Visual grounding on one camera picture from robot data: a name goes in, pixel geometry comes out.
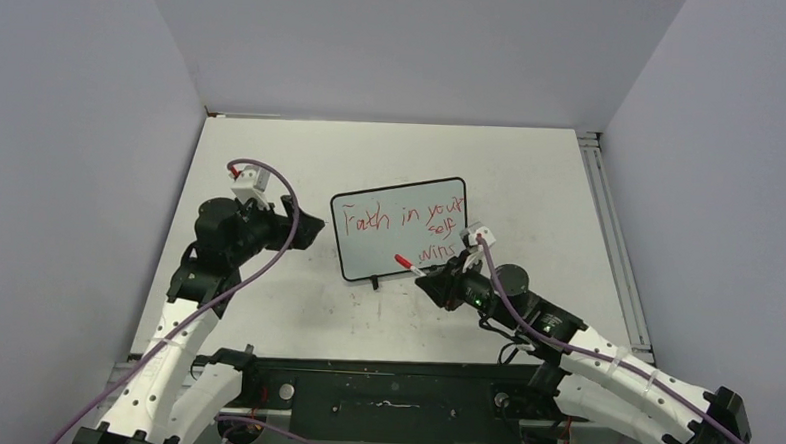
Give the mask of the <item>red marker cap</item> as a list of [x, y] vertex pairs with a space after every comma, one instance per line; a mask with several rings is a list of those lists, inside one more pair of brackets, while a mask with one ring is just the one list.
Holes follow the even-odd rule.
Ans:
[[399, 265], [403, 266], [405, 269], [410, 269], [412, 267], [412, 264], [409, 262], [409, 260], [400, 254], [396, 254], [394, 256], [394, 259]]

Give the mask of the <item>white marker pen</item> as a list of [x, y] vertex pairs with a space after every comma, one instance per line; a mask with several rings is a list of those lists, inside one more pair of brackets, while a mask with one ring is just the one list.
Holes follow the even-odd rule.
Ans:
[[418, 276], [418, 277], [423, 277], [423, 276], [426, 276], [426, 274], [424, 273], [424, 271], [423, 271], [422, 269], [420, 269], [420, 268], [418, 268], [417, 266], [413, 265], [411, 262], [409, 262], [409, 260], [408, 260], [408, 259], [406, 259], [406, 258], [405, 258], [404, 256], [402, 256], [401, 254], [396, 254], [396, 255], [394, 256], [394, 260], [395, 260], [395, 261], [396, 261], [396, 262], [397, 262], [399, 265], [401, 265], [401, 266], [402, 266], [404, 269], [406, 269], [407, 271], [409, 271], [409, 272], [413, 273], [414, 275], [416, 275], [416, 276]]

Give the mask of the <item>small black-framed whiteboard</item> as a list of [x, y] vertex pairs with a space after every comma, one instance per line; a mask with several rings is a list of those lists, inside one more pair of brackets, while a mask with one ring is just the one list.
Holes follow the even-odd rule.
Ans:
[[467, 184], [460, 177], [356, 190], [333, 195], [330, 212], [340, 271], [348, 282], [377, 283], [458, 255], [468, 227]]

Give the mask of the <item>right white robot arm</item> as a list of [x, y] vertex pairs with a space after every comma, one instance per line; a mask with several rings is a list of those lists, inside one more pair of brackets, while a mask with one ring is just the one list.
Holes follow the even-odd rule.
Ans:
[[751, 431], [740, 395], [683, 382], [636, 358], [580, 318], [532, 292], [515, 264], [495, 278], [457, 259], [414, 269], [417, 287], [436, 306], [474, 308], [483, 321], [507, 330], [542, 365], [526, 396], [540, 417], [560, 410], [642, 444], [749, 444]]

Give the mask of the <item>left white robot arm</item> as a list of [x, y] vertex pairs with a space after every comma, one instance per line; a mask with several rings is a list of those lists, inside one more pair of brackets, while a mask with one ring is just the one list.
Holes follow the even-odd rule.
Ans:
[[323, 220], [281, 198], [284, 214], [257, 199], [214, 198], [201, 204], [195, 239], [170, 280], [154, 335], [130, 374], [115, 385], [119, 395], [94, 427], [81, 427], [71, 444], [193, 444], [228, 402], [251, 404], [260, 379], [248, 371], [250, 348], [220, 349], [189, 388], [184, 380], [199, 348], [222, 319], [229, 299], [246, 284], [241, 266], [263, 250], [279, 260], [305, 250]]

